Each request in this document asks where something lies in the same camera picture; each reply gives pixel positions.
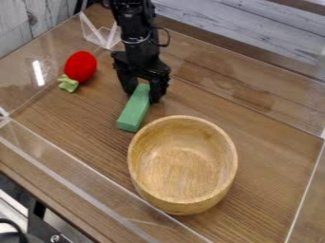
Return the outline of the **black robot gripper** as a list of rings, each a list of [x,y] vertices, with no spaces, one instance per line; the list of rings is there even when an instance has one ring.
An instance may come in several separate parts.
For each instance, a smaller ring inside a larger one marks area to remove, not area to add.
[[[170,66],[160,59],[156,39],[121,41],[123,50],[112,52],[112,67],[124,92],[131,95],[137,87],[137,78],[149,82],[149,102],[158,103],[166,94]]]

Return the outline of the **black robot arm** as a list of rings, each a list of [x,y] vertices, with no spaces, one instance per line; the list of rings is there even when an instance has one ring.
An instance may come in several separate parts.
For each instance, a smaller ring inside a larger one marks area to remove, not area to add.
[[[160,59],[160,48],[167,47],[159,40],[155,25],[155,6],[151,0],[109,0],[113,20],[120,27],[123,51],[113,51],[112,67],[124,92],[131,95],[137,86],[137,78],[149,84],[149,103],[158,103],[170,81],[170,66]]]

